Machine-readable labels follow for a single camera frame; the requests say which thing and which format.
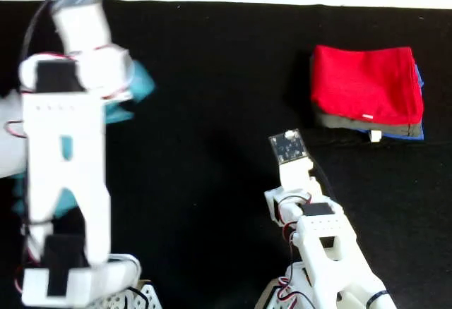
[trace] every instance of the folded cloth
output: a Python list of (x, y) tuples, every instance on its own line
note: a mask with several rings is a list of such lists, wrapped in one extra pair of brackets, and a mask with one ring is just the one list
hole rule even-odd
[(415, 128), (424, 111), (409, 47), (345, 51), (317, 46), (311, 100), (325, 114), (388, 126)]
[[(422, 80), (422, 77), (417, 66), (416, 66), (416, 75), (417, 82), (419, 86), (422, 88), (424, 86), (424, 81)], [(383, 136), (386, 137), (408, 140), (424, 139), (422, 122), (414, 125), (388, 126), (386, 124), (357, 121), (346, 117), (326, 114), (315, 105), (314, 105), (314, 114), (316, 115), (317, 122), (327, 128), (348, 128), (362, 132), (381, 131), (383, 132)]]

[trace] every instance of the cable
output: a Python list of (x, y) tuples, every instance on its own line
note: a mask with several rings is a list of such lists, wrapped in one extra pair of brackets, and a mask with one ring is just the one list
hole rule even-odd
[(280, 294), (286, 290), (289, 286), (290, 286), (290, 282), (292, 281), (293, 278), (293, 274), (294, 274), (294, 251), (292, 248), (292, 240), (293, 240), (293, 236), (294, 233), (290, 234), (290, 239), (289, 239), (289, 249), (290, 249), (290, 276), (289, 279), (287, 280), (287, 282), (285, 283), (285, 285), (276, 293), (276, 297), (278, 298), (279, 301), (287, 301), (289, 298), (295, 296), (295, 295), (301, 295), (303, 296), (306, 301), (309, 302), (309, 304), (311, 305), (311, 307), (313, 309), (316, 309), (316, 306), (312, 303), (312, 301), (309, 299), (309, 297), (305, 294), (302, 293), (301, 291), (292, 291), (290, 293), (288, 293), (287, 295), (281, 296)]
[(311, 202), (312, 196), (309, 195), (309, 198), (305, 198), (305, 197), (301, 196), (300, 194), (289, 193), (289, 194), (287, 194), (285, 197), (283, 197), (281, 200), (279, 200), (278, 206), (277, 206), (277, 211), (278, 211), (278, 216), (279, 216), (279, 218), (280, 218), (280, 221), (281, 221), (283, 224), (286, 224), (286, 223), (283, 221), (283, 218), (281, 217), (280, 204), (281, 204), (282, 201), (285, 201), (285, 200), (287, 200), (288, 198), (299, 198), (299, 199), (305, 201), (306, 204), (309, 204), (309, 203)]
[(289, 241), (289, 239), (285, 235), (285, 232), (287, 231), (287, 228), (289, 228), (292, 224), (296, 224), (296, 223), (298, 223), (298, 221), (288, 222), (282, 228), (282, 237), (284, 238), (285, 241)]
[(328, 180), (328, 177), (326, 176), (325, 171), (322, 169), (321, 165), (310, 154), (308, 154), (308, 156), (311, 159), (312, 163), (314, 163), (314, 169), (319, 173), (319, 178), (321, 179), (322, 184), (326, 188), (327, 196), (331, 200), (337, 202), (338, 199), (334, 195), (333, 187), (331, 186), (331, 183)]
[(149, 300), (141, 291), (139, 291), (138, 289), (135, 289), (132, 286), (127, 287), (127, 289), (136, 293), (138, 296), (140, 296), (145, 301), (144, 309), (149, 309)]
[(22, 50), (20, 52), (19, 63), (22, 63), (24, 60), (27, 59), (28, 50), (30, 48), (31, 39), (33, 37), (33, 33), (35, 31), (37, 22), (41, 16), (42, 12), (44, 11), (44, 9), (46, 9), (46, 7), (49, 5), (50, 1), (51, 0), (44, 0), (40, 4), (38, 9), (36, 10), (35, 14), (31, 18), (30, 22), (28, 23), (27, 30), (25, 32), (25, 35), (23, 36)]
[(12, 130), (9, 128), (9, 125), (10, 125), (10, 124), (17, 124), (17, 123), (23, 123), (23, 121), (20, 120), (20, 121), (8, 121), (8, 122), (6, 122), (5, 125), (4, 125), (5, 131), (6, 131), (7, 133), (9, 133), (10, 135), (15, 136), (15, 137), (17, 137), (17, 138), (27, 138), (27, 136), (22, 135), (22, 134), (19, 134), (19, 133), (15, 132), (15, 131), (12, 131)]

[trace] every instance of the red cloth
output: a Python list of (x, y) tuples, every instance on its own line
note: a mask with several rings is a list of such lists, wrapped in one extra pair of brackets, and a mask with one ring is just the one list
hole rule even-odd
[(394, 126), (422, 120), (424, 104), (409, 47), (317, 46), (312, 67), (311, 100), (327, 114)]

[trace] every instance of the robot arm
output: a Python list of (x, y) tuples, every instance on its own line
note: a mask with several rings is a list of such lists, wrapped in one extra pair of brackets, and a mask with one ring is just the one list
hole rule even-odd
[(270, 216), (293, 227), (290, 241), (301, 262), (279, 278), (267, 308), (396, 309), (383, 282), (371, 271), (342, 207), (323, 195), (301, 135), (270, 137), (281, 187), (265, 192)]
[[(136, 76), (128, 52), (111, 44), (100, 1), (56, 0), (52, 13), (65, 54), (36, 54), (19, 69), (28, 139), (25, 235), (39, 263), (24, 271), (22, 302), (87, 308), (135, 287), (141, 274), (133, 256), (110, 254), (105, 185), (105, 107), (131, 99)], [(84, 236), (53, 232), (50, 219), (63, 190), (81, 209)], [(161, 308), (157, 298), (153, 303)], [(134, 306), (129, 301), (126, 308)]]

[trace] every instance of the black surface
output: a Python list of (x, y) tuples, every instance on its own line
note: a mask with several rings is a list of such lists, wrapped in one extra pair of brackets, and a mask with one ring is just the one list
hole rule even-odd
[(81, 235), (49, 235), (40, 266), (49, 270), (48, 296), (66, 297), (69, 270), (88, 267)]
[[(36, 4), (0, 3), (0, 82)], [(252, 308), (289, 262), (263, 191), (278, 186), (268, 136), (300, 128), (323, 166), (372, 269), (400, 309), (451, 308), (451, 11), (260, 4), (105, 2), (114, 41), (157, 90), (132, 121), (107, 131), (112, 244), (143, 264), (165, 308)], [(309, 55), (411, 46), (425, 81), (422, 143), (371, 145), (313, 128)], [(32, 52), (59, 50), (50, 20)], [(0, 301), (16, 308), (20, 258), (10, 181), (0, 181)]]
[(40, 61), (37, 63), (36, 74), (36, 92), (85, 91), (78, 82), (75, 61)]
[(334, 211), (328, 203), (311, 203), (300, 205), (305, 216), (332, 215)]

